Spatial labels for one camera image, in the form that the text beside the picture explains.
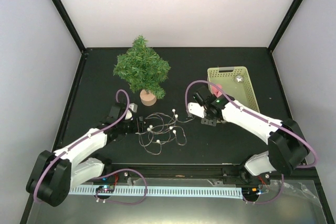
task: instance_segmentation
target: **green foliage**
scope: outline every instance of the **green foliage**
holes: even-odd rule
[[[158,99],[162,99],[165,91],[159,83],[167,79],[170,66],[146,44],[147,40],[142,35],[138,36],[133,47],[126,54],[118,56],[113,74],[127,81],[133,93],[141,89],[149,90]]]

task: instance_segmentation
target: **robotic arm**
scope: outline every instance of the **robotic arm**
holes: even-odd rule
[[[49,151],[40,153],[27,183],[27,192],[31,194],[34,193],[37,182],[46,167],[63,152],[66,152],[66,154],[61,156],[48,171],[37,192],[38,198],[53,207],[61,204],[72,188],[75,188],[92,178],[110,173],[111,161],[109,159],[99,155],[93,155],[90,158],[88,157],[96,150],[103,148],[116,139],[119,134],[143,131],[145,123],[143,117],[135,116],[137,105],[132,103],[127,109],[128,111],[125,118],[115,125],[115,127],[92,135],[93,132],[99,131],[115,122],[125,112],[126,105],[123,103],[116,103],[115,106],[112,107],[109,115],[100,122],[97,127],[91,128],[84,136],[80,137],[75,142],[56,150],[53,153]],[[70,148],[70,146],[79,142],[85,136],[87,136],[88,139],[80,142],[73,148]]]
[[[274,123],[281,125],[303,138],[299,125],[291,120],[277,120],[257,113],[230,97],[234,106],[223,95],[216,97],[205,86],[194,94],[197,103],[189,103],[189,113],[213,121],[230,122],[256,135],[268,145],[268,151],[253,155],[241,165],[240,178],[248,184],[248,178],[262,173],[278,171],[290,175],[309,154],[309,150],[297,139],[281,131]]]

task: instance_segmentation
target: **gray floor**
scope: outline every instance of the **gray floor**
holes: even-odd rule
[[[314,200],[317,194],[313,182],[303,182],[309,190],[302,190],[298,183],[287,183],[294,186],[287,186],[277,201],[258,206],[236,199],[169,197],[148,197],[140,205],[122,206],[97,203],[93,196],[70,195],[56,208],[34,204],[28,223],[325,223],[318,199]],[[262,195],[260,200],[275,193]]]

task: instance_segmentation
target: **black frame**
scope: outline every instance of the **black frame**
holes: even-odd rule
[[[303,0],[293,0],[292,4],[290,5],[284,19],[282,20],[278,30],[276,31],[270,45],[268,46],[268,51],[269,51],[269,56],[272,59],[272,63],[274,66],[274,69],[276,70],[276,65],[274,62],[274,58],[272,55],[272,52],[274,51],[275,47],[279,43],[281,37],[283,36],[284,32],[286,31],[289,23],[291,22],[294,14],[298,10],[300,4],[302,3]],[[73,25],[64,5],[62,4],[61,0],[52,0],[54,3],[57,11],[59,12],[60,16],[62,17],[64,23],[66,24],[70,34],[72,35],[75,43],[78,46],[78,49],[81,51],[82,55],[80,58],[80,62],[76,71],[75,79],[72,84],[71,90],[70,90],[70,95],[61,119],[61,124],[59,127],[59,130],[57,132],[57,136],[53,145],[53,151],[56,150],[58,147],[61,146],[61,141],[63,139],[65,130],[67,128],[67,122],[69,120],[70,112],[72,110],[72,105],[74,103],[76,93],[78,90],[79,82],[82,76],[82,72],[88,57],[87,49],[84,46],[79,34],[77,33],[75,26]],[[279,78],[279,74],[277,73],[277,79],[278,82],[281,86],[281,93],[284,97],[284,100],[287,101],[285,93],[283,91],[281,81]],[[287,113],[291,115],[288,103],[286,102],[286,108],[287,108]],[[121,168],[130,168],[129,166],[125,167],[123,165],[115,165],[117,169]],[[142,174],[144,174],[145,177],[157,177],[157,174],[160,174],[160,177],[162,178],[167,178],[167,177],[175,177],[176,174],[184,174],[193,176],[193,178],[221,178],[223,176],[222,174],[222,168],[223,166],[221,165],[134,165],[132,168],[140,170]],[[273,179],[280,179],[280,174],[273,173],[271,175],[271,178]],[[334,223],[333,216],[331,214],[331,210],[329,208],[326,196],[323,191],[323,187],[321,185],[320,178],[318,176],[318,173],[315,168],[310,168],[310,169],[296,169],[294,170],[293,174],[290,177],[286,177],[286,179],[295,179],[295,180],[313,180],[315,187],[318,192],[318,196],[320,198],[322,207],[323,207],[323,212],[324,215],[327,219],[327,223]],[[33,205],[33,197],[30,195],[28,202],[26,204],[21,223],[27,223],[29,213],[31,210],[31,207]]]

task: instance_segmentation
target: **basket handle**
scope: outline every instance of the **basket handle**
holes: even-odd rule
[[[228,72],[233,72],[235,70],[235,67],[222,67],[218,68],[219,73],[228,73]]]

